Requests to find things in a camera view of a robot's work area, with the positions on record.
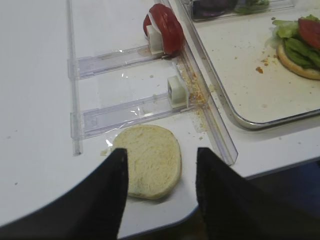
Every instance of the bun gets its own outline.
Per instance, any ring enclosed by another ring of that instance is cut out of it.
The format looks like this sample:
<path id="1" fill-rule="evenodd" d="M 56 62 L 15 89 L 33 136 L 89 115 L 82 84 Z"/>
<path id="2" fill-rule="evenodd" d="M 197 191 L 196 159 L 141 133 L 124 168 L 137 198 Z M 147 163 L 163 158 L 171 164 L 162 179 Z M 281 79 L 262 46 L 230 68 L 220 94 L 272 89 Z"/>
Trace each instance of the bun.
<path id="1" fill-rule="evenodd" d="M 113 149 L 128 152 L 128 195 L 160 199 L 169 194 L 181 178 L 180 146 L 169 130 L 155 125 L 125 129 L 113 141 Z"/>
<path id="2" fill-rule="evenodd" d="M 295 64 L 289 59 L 285 52 L 283 43 L 280 43 L 277 48 L 277 55 L 279 56 L 280 62 L 291 72 L 312 80 L 320 80 L 320 71 L 315 69 L 304 69 L 303 67 Z"/>

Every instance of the tomato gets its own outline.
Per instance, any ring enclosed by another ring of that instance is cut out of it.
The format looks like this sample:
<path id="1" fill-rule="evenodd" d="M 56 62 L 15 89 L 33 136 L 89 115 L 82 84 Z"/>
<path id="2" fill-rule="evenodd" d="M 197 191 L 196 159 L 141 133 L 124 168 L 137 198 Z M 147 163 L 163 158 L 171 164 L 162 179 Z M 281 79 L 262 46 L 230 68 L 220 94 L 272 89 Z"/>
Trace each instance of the tomato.
<path id="1" fill-rule="evenodd" d="M 299 19 L 299 32 L 310 46 L 320 49 L 320 23 L 308 19 Z"/>
<path id="2" fill-rule="evenodd" d="M 182 50 L 185 42 L 184 31 L 171 8 L 157 3 L 150 8 L 149 13 L 161 32 L 164 52 L 172 55 Z M 151 21 L 146 15 L 143 21 L 143 31 L 146 35 L 148 25 L 151 25 Z"/>

